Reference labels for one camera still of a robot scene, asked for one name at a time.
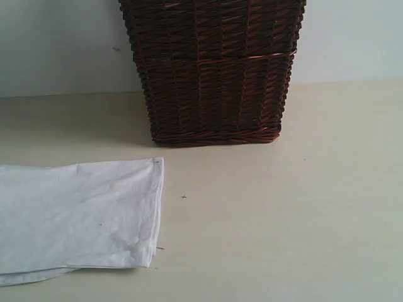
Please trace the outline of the white t-shirt red logo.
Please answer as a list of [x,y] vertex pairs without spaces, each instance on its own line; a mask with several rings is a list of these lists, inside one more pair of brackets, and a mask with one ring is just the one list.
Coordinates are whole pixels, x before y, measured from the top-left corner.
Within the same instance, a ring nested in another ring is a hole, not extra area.
[[149,267],[164,160],[1,167],[1,285],[79,269]]

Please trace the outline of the dark brown wicker basket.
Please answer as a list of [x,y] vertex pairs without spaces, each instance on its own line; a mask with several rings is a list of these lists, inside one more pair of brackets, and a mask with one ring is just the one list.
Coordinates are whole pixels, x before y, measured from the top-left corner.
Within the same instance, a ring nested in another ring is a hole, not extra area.
[[153,141],[270,143],[305,1],[121,1]]

